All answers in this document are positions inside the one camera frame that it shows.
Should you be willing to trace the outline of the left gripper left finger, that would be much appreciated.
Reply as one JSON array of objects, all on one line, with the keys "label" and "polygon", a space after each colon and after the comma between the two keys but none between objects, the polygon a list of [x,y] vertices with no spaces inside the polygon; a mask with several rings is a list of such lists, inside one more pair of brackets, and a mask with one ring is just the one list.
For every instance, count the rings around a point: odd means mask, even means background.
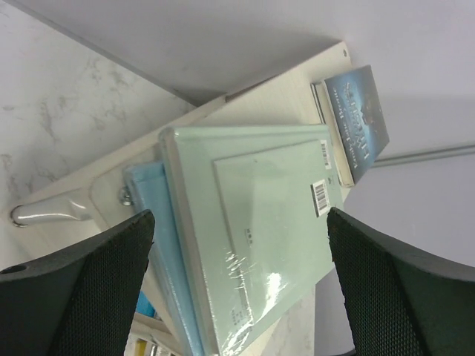
[{"label": "left gripper left finger", "polygon": [[2,355],[123,355],[155,220],[149,210],[1,271]]}]

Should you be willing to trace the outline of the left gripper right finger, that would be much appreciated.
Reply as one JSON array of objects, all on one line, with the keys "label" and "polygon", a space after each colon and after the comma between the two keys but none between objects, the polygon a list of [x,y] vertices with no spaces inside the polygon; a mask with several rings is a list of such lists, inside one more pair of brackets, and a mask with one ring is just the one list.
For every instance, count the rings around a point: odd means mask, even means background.
[{"label": "left gripper right finger", "polygon": [[355,355],[474,354],[474,267],[338,208],[328,213],[327,227]]}]

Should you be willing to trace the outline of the light blue cat book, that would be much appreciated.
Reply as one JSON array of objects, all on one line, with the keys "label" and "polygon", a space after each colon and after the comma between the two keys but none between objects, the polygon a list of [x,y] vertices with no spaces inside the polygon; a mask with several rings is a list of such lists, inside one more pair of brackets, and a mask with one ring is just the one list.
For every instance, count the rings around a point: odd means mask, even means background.
[{"label": "light blue cat book", "polygon": [[148,209],[154,215],[150,261],[183,352],[185,355],[204,355],[164,164],[158,161],[134,165],[123,171],[123,177],[135,210],[141,212]]}]

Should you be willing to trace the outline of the pale green book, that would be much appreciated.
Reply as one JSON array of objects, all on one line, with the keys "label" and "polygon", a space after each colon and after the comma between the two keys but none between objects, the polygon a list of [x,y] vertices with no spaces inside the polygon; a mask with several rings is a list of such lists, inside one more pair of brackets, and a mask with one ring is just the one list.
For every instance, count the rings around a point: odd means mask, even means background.
[{"label": "pale green book", "polygon": [[343,199],[325,125],[170,127],[159,135],[207,355],[239,355],[332,267]]}]

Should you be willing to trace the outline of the dark blue Wuthering Heights book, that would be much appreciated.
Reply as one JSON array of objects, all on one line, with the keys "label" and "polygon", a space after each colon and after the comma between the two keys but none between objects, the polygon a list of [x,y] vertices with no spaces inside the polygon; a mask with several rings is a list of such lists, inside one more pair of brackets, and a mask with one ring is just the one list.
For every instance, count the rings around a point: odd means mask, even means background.
[{"label": "dark blue Wuthering Heights book", "polygon": [[322,79],[310,88],[320,120],[330,130],[340,183],[353,187],[390,141],[372,67]]}]

